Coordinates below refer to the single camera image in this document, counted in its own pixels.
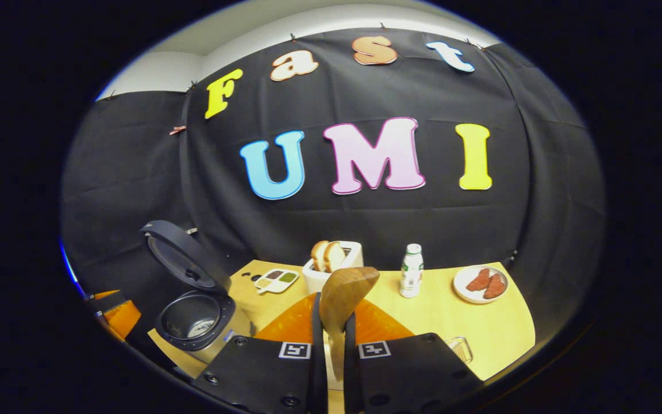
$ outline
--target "blue letter u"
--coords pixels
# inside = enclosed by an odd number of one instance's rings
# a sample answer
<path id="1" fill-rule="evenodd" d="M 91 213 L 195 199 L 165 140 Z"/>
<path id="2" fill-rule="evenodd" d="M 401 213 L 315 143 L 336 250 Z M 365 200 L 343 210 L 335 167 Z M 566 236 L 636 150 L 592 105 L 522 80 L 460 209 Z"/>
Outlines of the blue letter u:
<path id="1" fill-rule="evenodd" d="M 247 165 L 247 178 L 252 191 L 268 200 L 280 200 L 297 193 L 305 181 L 303 170 L 303 157 L 300 154 L 300 141 L 303 140 L 302 131 L 288 131 L 278 135 L 275 144 L 283 147 L 286 160 L 287 178 L 280 183 L 270 180 L 267 171 L 265 151 L 269 147 L 267 141 L 255 141 L 245 145 L 239 155 L 244 158 Z"/>

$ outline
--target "bottle cap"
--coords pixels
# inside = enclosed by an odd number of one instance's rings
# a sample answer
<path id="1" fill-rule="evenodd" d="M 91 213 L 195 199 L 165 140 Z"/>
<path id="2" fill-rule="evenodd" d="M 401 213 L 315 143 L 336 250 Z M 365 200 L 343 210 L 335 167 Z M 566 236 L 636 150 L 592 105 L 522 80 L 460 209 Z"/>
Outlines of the bottle cap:
<path id="1" fill-rule="evenodd" d="M 421 252 L 420 244 L 408 244 L 405 251 L 407 254 L 419 254 Z"/>

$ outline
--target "meat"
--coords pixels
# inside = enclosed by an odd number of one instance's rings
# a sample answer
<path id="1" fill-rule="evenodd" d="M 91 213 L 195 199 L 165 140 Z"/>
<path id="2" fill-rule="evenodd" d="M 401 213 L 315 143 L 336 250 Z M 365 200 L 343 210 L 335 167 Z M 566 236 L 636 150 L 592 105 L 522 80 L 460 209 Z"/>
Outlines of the meat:
<path id="1" fill-rule="evenodd" d="M 467 289 L 474 292 L 489 286 L 489 269 L 481 269 L 479 275 L 467 285 Z"/>
<path id="2" fill-rule="evenodd" d="M 495 274 L 489 280 L 489 286 L 484 293 L 485 299 L 494 299 L 505 291 L 505 284 L 499 274 Z"/>

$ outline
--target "wooden table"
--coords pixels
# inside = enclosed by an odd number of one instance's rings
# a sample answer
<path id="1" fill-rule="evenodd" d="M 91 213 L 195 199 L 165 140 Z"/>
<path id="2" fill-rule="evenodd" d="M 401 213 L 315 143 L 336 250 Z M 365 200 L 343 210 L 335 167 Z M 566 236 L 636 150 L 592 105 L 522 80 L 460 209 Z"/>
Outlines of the wooden table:
<path id="1" fill-rule="evenodd" d="M 415 335 L 434 332 L 443 340 L 465 336 L 474 356 L 468 367 L 484 381 L 512 364 L 536 343 L 533 318 L 517 288 L 517 281 L 510 277 L 500 263 L 486 265 L 502 271 L 510 278 L 507 293 L 489 304 L 471 304 L 456 294 L 452 281 L 459 267 L 426 269 L 420 294 L 410 299 L 399 294 L 399 270 L 380 271 L 378 282 L 365 298 Z M 283 293 L 257 294 L 251 275 L 263 275 L 274 268 L 294 270 L 301 277 Z M 242 276 L 242 273 L 249 273 L 250 276 Z M 253 260 L 232 275 L 229 295 L 260 330 L 287 307 L 307 296 L 308 292 L 301 266 Z M 150 332 L 150 337 L 189 375 L 195 373 L 194 377 L 197 377 L 206 366 L 177 351 L 156 335 L 154 330 Z M 343 412 L 342 401 L 341 391 L 329 390 L 329 413 Z"/>

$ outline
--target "rice cooker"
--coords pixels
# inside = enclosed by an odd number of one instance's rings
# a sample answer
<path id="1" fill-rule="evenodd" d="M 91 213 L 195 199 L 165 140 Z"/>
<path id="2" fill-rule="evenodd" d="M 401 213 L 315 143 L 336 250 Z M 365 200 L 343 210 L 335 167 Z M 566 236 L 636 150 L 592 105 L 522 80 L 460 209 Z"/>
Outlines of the rice cooker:
<path id="1" fill-rule="evenodd" d="M 254 325 L 229 298 L 229 276 L 211 261 L 199 242 L 165 220 L 147 223 L 140 233 L 155 259 L 195 288 L 157 316 L 155 330 L 165 341 L 208 364 L 232 336 L 254 335 Z"/>

